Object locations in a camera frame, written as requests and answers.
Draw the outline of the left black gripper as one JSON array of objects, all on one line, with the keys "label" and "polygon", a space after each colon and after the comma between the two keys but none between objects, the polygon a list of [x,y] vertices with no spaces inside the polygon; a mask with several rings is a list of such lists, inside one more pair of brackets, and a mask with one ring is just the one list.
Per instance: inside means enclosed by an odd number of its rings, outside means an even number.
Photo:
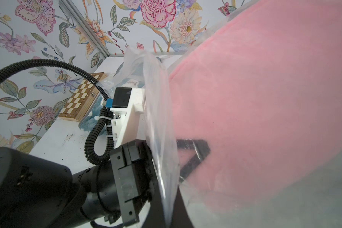
[{"label": "left black gripper", "polygon": [[[177,148],[192,151],[193,156],[181,167],[179,182],[184,182],[208,157],[208,142],[201,139],[177,139]],[[152,153],[145,140],[133,140],[110,152],[123,226],[140,222],[139,214],[157,192],[157,177]]]}]

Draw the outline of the clear plastic vacuum bag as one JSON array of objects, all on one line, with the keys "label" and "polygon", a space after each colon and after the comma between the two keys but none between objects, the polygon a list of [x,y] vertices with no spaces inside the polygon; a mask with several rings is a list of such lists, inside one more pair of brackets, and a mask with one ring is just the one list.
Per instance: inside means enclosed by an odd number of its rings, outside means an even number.
[{"label": "clear plastic vacuum bag", "polygon": [[[342,1],[138,1],[183,51],[129,48],[167,213],[196,228],[342,228]],[[213,8],[217,23],[202,15]]]}]

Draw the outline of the pink blanket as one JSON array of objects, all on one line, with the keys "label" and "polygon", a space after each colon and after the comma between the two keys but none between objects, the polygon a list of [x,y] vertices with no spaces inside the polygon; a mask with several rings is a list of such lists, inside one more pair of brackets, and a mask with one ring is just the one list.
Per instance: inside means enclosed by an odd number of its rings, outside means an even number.
[{"label": "pink blanket", "polygon": [[171,73],[186,180],[213,211],[271,196],[342,151],[342,1],[258,1]]}]

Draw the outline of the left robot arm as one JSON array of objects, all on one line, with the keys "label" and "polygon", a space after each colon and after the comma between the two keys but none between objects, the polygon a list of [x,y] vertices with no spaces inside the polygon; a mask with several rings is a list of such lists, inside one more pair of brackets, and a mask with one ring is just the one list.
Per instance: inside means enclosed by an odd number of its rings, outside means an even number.
[{"label": "left robot arm", "polygon": [[0,148],[0,228],[76,228],[104,218],[111,228],[140,222],[143,228],[191,228],[180,193],[172,220],[165,220],[151,150],[134,140],[110,153],[110,160],[72,174],[58,163]]}]

